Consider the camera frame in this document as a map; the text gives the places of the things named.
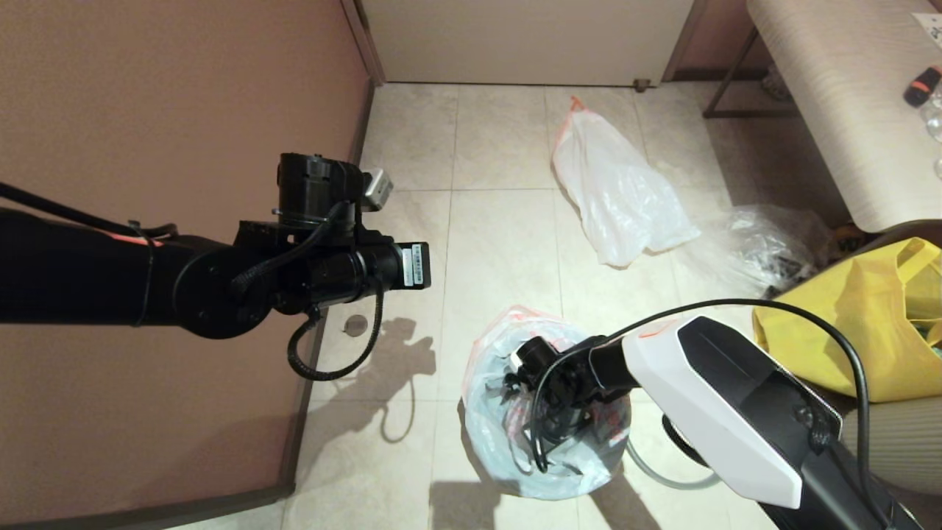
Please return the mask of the new white red-printed bag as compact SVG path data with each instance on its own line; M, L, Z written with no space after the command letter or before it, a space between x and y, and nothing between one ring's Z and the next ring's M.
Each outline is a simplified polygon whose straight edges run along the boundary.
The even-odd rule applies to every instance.
M588 495L621 469L631 409L620 397L590 403L582 413L559 410L550 418L539 405L548 469L541 472L531 450L531 410L535 382L517 377L517 351L531 339L544 339L556 351L586 334L572 323L539 310L514 305L494 319L469 353L461 385L464 430L484 472L508 494L559 501Z

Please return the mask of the white plastic bag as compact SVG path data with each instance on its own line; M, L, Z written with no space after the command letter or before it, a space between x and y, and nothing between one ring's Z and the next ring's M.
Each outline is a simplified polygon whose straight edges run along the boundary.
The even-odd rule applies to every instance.
M576 96L570 100L551 165L598 261L623 269L645 252L699 238L668 179L602 115Z

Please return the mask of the clear crumpled plastic bag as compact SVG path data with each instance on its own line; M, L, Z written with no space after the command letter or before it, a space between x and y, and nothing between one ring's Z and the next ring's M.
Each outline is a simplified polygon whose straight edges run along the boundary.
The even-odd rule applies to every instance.
M740 205L706 218L680 261L719 298L773 299L813 278L833 250L834 232L807 209Z

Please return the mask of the white door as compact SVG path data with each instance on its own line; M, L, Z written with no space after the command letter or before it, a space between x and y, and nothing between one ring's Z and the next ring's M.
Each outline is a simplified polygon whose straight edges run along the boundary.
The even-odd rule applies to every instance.
M359 0L390 82L656 86L695 0Z

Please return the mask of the beige ribbed round ottoman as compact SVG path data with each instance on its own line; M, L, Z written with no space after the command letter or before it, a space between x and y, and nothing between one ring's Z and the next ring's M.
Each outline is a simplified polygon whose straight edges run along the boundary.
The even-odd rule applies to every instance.
M942 496L942 396L871 405L869 462L892 486Z

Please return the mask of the clear plastic bottle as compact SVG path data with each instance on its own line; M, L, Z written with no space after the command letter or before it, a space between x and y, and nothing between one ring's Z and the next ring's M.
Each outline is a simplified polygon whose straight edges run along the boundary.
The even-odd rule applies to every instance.
M918 113L929 136L942 144L942 80L929 95L929 99L919 108Z

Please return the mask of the black orange marker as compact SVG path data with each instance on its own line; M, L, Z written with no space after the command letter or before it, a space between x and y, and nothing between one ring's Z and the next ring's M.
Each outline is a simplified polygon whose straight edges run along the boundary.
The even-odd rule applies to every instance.
M931 99L940 82L942 82L942 67L927 68L905 88L905 103L917 110Z

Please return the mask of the dark metal table leg frame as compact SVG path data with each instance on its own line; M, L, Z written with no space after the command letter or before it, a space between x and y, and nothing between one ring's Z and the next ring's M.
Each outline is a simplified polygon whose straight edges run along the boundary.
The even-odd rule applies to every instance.
M758 40L758 36L758 29L752 26L743 41L743 45L741 45L740 50L737 52L733 63L726 70L726 74L724 74L723 79L720 81L719 87L713 97L711 97L709 104L707 104L706 110L703 110L702 117L704 119L784 119L800 116L800 111L798 111L798 108L794 107L794 105L788 108L771 108L770 110L721 110L719 108L720 101L732 84L734 76L744 63L751 48L753 48Z

